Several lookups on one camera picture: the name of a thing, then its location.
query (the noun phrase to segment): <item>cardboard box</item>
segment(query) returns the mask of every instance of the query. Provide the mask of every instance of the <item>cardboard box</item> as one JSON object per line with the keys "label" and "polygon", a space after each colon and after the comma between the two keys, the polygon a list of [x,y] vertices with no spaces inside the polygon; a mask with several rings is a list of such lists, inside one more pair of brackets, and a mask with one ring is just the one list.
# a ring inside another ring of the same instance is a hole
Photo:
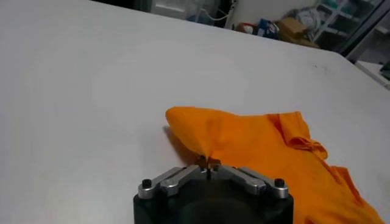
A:
{"label": "cardboard box", "polygon": [[307,31],[307,27],[294,18],[284,18],[277,22],[277,26],[280,31],[283,31],[283,33],[286,33],[289,37],[293,37],[295,39],[303,38],[305,36],[305,32]]}
{"label": "cardboard box", "polygon": [[289,36],[286,32],[280,30],[279,38],[282,41],[293,43],[293,44],[298,44],[306,47],[313,47],[313,48],[319,48],[319,46],[316,43],[310,42],[304,38],[294,38]]}

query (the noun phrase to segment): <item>white table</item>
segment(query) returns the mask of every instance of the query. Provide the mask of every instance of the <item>white table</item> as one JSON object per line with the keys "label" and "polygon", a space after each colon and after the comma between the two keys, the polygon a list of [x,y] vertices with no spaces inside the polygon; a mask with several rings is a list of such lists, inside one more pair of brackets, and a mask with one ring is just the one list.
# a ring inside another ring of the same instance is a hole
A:
{"label": "white table", "polygon": [[341,56],[81,0],[0,2],[0,223],[132,223],[165,111],[299,110],[390,222],[390,93]]}

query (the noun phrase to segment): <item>white cable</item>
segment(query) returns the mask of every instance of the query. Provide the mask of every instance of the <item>white cable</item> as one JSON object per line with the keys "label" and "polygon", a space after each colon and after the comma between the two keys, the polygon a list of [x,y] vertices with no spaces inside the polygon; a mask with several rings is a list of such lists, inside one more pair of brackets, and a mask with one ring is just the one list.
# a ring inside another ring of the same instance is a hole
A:
{"label": "white cable", "polygon": [[210,14],[208,14],[208,12],[207,12],[205,9],[201,9],[201,11],[205,12],[205,14],[207,15],[207,17],[208,17],[209,19],[211,19],[212,21],[224,20],[224,19],[226,19],[226,18],[229,16],[229,14],[228,14],[228,15],[226,15],[226,16],[224,16],[224,17],[221,17],[221,18],[216,19],[216,18],[211,17]]}

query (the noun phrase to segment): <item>orange cloth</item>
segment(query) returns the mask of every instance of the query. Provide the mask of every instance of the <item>orange cloth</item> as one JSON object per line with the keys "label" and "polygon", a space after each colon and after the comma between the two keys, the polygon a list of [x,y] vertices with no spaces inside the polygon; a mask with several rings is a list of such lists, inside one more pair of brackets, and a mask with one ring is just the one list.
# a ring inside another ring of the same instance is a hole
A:
{"label": "orange cloth", "polygon": [[310,139],[299,112],[237,116],[174,107],[166,118],[172,132],[191,151],[285,179],[294,197],[296,224],[383,223],[359,196],[348,170],[325,163],[327,151]]}

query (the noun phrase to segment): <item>shelf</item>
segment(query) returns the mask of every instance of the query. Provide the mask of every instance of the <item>shelf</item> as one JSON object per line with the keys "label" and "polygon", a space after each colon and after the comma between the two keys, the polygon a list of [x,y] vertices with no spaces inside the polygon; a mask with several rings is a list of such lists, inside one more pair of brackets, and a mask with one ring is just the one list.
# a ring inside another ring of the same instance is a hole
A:
{"label": "shelf", "polygon": [[330,27],[327,27],[325,29],[325,31],[328,32],[328,33],[332,33],[332,34],[338,35],[338,36],[342,36],[342,37],[347,37],[348,36],[347,33],[343,32],[343,31],[340,31],[340,30],[336,30],[334,28],[330,28]]}
{"label": "shelf", "polygon": [[390,82],[384,78],[380,72],[380,69],[383,65],[378,65],[375,63],[369,63],[365,61],[357,61],[355,66],[360,68],[364,73],[373,78],[379,84],[383,85],[386,89],[390,89]]}
{"label": "shelf", "polygon": [[[330,7],[329,5],[325,5],[323,3],[319,4],[319,7],[325,8],[325,9],[327,9],[328,11],[330,11],[332,13],[336,11],[336,9]],[[343,16],[343,17],[345,17],[347,19],[351,19],[354,22],[358,22],[359,21],[359,19],[357,17],[353,17],[352,15],[349,15],[348,13],[345,13],[345,12],[341,12],[340,11],[340,12],[338,12],[338,15]]]}
{"label": "shelf", "polygon": [[377,26],[375,28],[375,30],[382,33],[382,34],[385,34],[385,35],[388,35],[390,33],[390,30],[388,30],[387,28],[385,28],[383,26]]}
{"label": "shelf", "polygon": [[319,4],[319,6],[325,8],[325,9],[331,11],[331,12],[333,12],[335,10],[334,8],[330,7],[329,5]]}
{"label": "shelf", "polygon": [[341,15],[341,16],[347,18],[347,19],[351,19],[354,22],[358,22],[359,21],[359,19],[357,17],[353,17],[352,15],[349,15],[349,14],[347,14],[345,12],[340,12],[339,15]]}
{"label": "shelf", "polygon": [[376,4],[377,4],[377,3],[376,3],[376,0],[360,0],[360,1],[366,2],[366,3],[370,3],[370,4],[372,4],[372,5],[376,5]]}

